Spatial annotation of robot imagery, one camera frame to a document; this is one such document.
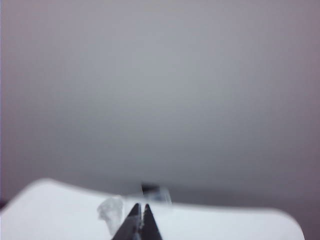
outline gray background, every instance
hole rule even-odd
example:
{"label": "gray background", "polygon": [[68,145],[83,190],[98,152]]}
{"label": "gray background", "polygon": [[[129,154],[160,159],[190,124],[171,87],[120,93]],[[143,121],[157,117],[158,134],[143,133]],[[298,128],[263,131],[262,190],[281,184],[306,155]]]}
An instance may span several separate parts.
{"label": "gray background", "polygon": [[1,4],[2,199],[152,182],[320,238],[320,1]]}

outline small black object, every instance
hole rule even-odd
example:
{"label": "small black object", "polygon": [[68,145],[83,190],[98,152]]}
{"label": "small black object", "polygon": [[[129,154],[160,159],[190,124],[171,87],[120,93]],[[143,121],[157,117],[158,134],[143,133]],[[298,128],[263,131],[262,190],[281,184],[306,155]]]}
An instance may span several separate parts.
{"label": "small black object", "polygon": [[141,205],[136,203],[112,240],[162,240],[149,204],[145,205],[142,216]]}

